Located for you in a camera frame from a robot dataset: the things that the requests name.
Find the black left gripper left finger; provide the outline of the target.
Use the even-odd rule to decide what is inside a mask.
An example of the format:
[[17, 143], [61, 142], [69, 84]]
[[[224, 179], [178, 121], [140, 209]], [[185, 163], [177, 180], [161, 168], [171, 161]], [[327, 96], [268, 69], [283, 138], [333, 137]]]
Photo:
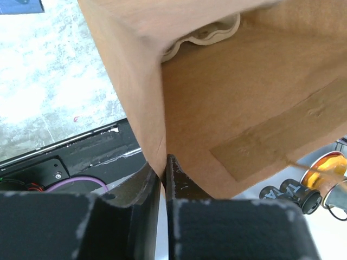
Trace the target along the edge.
[[99, 196], [1, 193], [1, 259], [154, 259], [160, 180], [149, 165]]

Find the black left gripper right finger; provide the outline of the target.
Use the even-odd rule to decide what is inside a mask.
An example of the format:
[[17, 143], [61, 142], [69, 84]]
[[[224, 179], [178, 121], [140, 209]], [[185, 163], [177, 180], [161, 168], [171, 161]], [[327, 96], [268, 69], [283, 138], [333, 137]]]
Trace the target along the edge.
[[282, 200], [215, 199], [182, 170], [165, 169], [170, 259], [318, 259], [304, 216]]

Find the brown paper bag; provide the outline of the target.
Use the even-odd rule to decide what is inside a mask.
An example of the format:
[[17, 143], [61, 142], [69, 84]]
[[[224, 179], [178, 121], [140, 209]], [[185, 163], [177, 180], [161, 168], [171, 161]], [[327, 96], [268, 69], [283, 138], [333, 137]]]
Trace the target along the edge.
[[[231, 198], [346, 135], [346, 1], [80, 1], [145, 159]], [[241, 14], [207, 46], [179, 38]]]

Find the brown pulp cup carrier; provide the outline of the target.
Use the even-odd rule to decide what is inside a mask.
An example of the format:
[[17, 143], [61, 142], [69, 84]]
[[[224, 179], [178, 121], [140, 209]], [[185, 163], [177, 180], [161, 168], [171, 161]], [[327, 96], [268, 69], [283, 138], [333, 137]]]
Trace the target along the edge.
[[209, 46], [232, 37], [241, 23], [241, 14], [233, 14], [218, 21], [209, 23], [203, 27], [182, 36], [162, 56], [162, 62], [172, 59], [179, 51], [184, 42], [190, 42], [197, 46]]

